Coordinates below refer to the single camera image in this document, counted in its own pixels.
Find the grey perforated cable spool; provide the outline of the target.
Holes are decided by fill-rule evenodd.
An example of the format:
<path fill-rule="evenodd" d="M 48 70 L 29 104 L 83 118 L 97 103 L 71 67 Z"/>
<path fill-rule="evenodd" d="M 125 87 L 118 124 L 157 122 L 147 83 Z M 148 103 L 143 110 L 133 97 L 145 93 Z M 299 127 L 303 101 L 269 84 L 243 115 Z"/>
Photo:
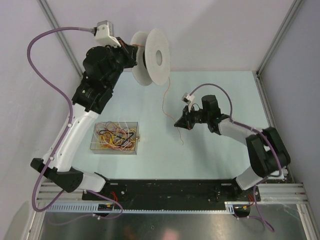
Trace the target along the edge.
<path fill-rule="evenodd" d="M 152 83 L 164 85 L 169 80 L 171 59 L 169 43 L 163 31 L 158 28 L 150 33 L 138 31 L 130 44 L 138 47 L 137 65 L 131 69 L 136 81 L 142 86 Z"/>

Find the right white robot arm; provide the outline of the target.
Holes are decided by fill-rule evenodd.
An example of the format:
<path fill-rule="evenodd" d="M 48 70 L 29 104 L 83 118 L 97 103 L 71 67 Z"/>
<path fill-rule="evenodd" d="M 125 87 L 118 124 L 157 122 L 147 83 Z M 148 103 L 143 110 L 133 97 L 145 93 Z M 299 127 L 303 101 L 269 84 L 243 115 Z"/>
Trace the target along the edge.
<path fill-rule="evenodd" d="M 290 155 L 274 127 L 254 128 L 234 121 L 227 114 L 222 114 L 215 95 L 201 98 L 202 108 L 195 110 L 195 96 L 185 93 L 182 101 L 186 106 L 182 116 L 174 126 L 192 130 L 195 124 L 206 124 L 211 133 L 234 139 L 245 145 L 250 166 L 235 178 L 236 185 L 230 188 L 231 196 L 242 201 L 249 194 L 249 189 L 267 177 L 278 177 L 280 171 L 291 163 Z"/>

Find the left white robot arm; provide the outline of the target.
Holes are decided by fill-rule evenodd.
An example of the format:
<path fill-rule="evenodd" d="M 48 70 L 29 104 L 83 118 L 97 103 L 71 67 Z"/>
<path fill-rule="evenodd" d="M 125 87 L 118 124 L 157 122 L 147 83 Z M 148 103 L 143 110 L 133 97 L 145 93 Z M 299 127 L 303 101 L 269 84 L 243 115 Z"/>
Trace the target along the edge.
<path fill-rule="evenodd" d="M 52 149 L 30 163 L 67 193 L 91 190 L 100 200 L 111 193 L 102 175 L 85 173 L 72 165 L 82 139 L 113 96 L 120 75 L 137 65 L 138 46 L 126 44 L 120 37 L 117 40 L 119 46 L 96 46 L 87 51 L 83 78 L 71 99 L 72 115 L 67 117 Z"/>

